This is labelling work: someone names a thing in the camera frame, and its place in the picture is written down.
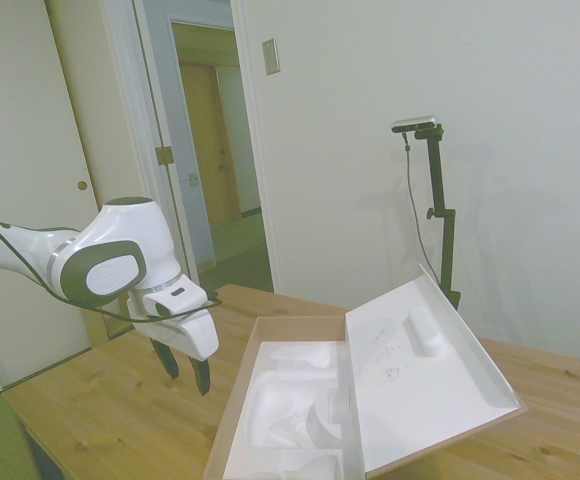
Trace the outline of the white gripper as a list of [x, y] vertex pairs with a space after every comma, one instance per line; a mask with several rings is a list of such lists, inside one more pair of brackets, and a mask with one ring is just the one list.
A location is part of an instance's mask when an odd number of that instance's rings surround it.
[[219, 340], [212, 316], [205, 306], [205, 291], [186, 275], [149, 289], [131, 289], [127, 302], [134, 327], [150, 337], [161, 365], [171, 379], [179, 376], [177, 361], [170, 349], [188, 355], [199, 393], [211, 388], [208, 358]]

